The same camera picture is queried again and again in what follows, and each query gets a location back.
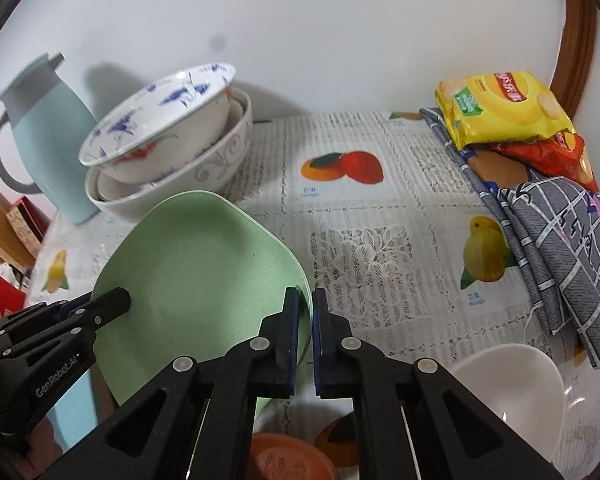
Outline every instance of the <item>yellow snack bag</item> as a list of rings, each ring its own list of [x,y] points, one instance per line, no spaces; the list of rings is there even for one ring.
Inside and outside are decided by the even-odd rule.
[[[498,72],[438,83],[436,101],[456,148],[476,142],[548,139],[575,133],[554,94],[529,72]]]

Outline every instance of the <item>lace tablecloth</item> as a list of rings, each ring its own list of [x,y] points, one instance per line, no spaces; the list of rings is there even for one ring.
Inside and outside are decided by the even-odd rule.
[[[324,181],[337,175],[308,169],[316,157],[349,152],[372,154],[382,181]],[[365,167],[355,165],[355,156],[349,160],[347,173]],[[375,182],[378,172],[357,178]],[[478,280],[461,289],[468,226],[489,214],[424,121],[360,112],[256,124],[250,152],[224,195],[294,252],[310,284],[326,288],[331,310],[350,320],[355,335],[389,356],[430,356],[448,367],[497,344],[540,348],[557,364],[566,388],[566,421],[552,461],[567,480],[580,480],[599,462],[600,370],[591,368],[575,332],[542,333],[517,267],[497,282]],[[103,214],[80,226],[56,218],[32,276],[29,303],[91,290],[132,228]],[[68,290],[51,294],[43,290],[47,272],[63,250]],[[308,354],[298,371],[297,395],[272,401],[256,420],[257,430],[312,442],[351,410],[348,400],[315,397],[311,361]]]

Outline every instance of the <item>orange lid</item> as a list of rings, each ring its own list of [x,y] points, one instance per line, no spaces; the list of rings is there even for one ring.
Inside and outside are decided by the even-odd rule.
[[[251,439],[247,480],[338,480],[338,471],[317,447],[291,436],[259,433]]]

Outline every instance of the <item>white bowl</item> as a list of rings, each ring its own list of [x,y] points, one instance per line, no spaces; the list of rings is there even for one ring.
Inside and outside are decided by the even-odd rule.
[[[231,99],[229,102],[229,117],[224,126],[223,137],[236,127],[243,115],[244,109],[242,108],[242,105],[235,99]],[[96,192],[100,198],[110,202],[112,200],[131,196],[143,189],[149,189],[166,177],[167,176],[158,178],[153,182],[146,184],[125,184],[109,176],[107,173],[100,171],[96,180]]]
[[[449,371],[551,460],[564,423],[564,384],[544,352],[525,344],[497,345],[469,356]]]
[[[151,83],[97,124],[80,162],[126,184],[173,173],[222,134],[234,78],[233,66],[214,63]]]
[[[234,89],[232,98],[238,101],[244,113],[237,124],[209,150],[186,164],[173,174],[149,185],[138,192],[117,200],[105,200],[98,193],[98,181],[102,175],[99,168],[90,168],[85,180],[89,199],[105,213],[123,220],[137,222],[163,200],[190,190],[220,190],[234,176],[244,160],[251,141],[253,111],[249,96]]]

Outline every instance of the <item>gray checkered cloth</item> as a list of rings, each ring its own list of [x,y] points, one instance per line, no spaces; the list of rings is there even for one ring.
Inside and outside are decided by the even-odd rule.
[[[420,113],[502,226],[522,272],[532,313],[549,334],[576,325],[591,365],[600,366],[600,217],[579,184],[532,172],[516,189],[491,192],[456,150],[440,110]]]

